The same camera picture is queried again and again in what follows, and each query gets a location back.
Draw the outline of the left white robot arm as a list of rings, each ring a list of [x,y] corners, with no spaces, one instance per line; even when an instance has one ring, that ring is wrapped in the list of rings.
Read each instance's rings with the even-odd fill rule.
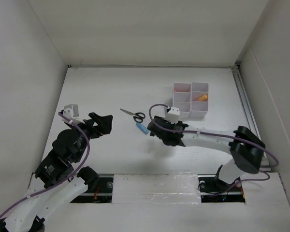
[[[98,190],[100,176],[84,166],[90,153],[90,140],[110,134],[113,116],[89,113],[79,120],[71,108],[58,114],[68,129],[61,131],[52,149],[34,172],[19,201],[0,214],[0,232],[43,232],[44,223],[57,210],[86,191]]]

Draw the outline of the orange capped marker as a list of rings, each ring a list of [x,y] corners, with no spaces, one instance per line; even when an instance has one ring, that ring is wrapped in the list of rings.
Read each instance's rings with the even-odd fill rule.
[[[208,95],[204,94],[204,95],[201,95],[199,97],[197,97],[195,99],[195,101],[198,101],[198,102],[204,102],[204,101],[207,101],[208,100]]]

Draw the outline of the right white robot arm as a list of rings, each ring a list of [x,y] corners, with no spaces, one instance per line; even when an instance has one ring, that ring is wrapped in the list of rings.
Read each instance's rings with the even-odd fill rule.
[[[244,126],[234,131],[206,130],[155,116],[147,129],[150,136],[156,136],[167,146],[202,147],[230,155],[231,159],[220,165],[209,181],[209,194],[226,192],[238,184],[242,175],[260,172],[265,144]]]

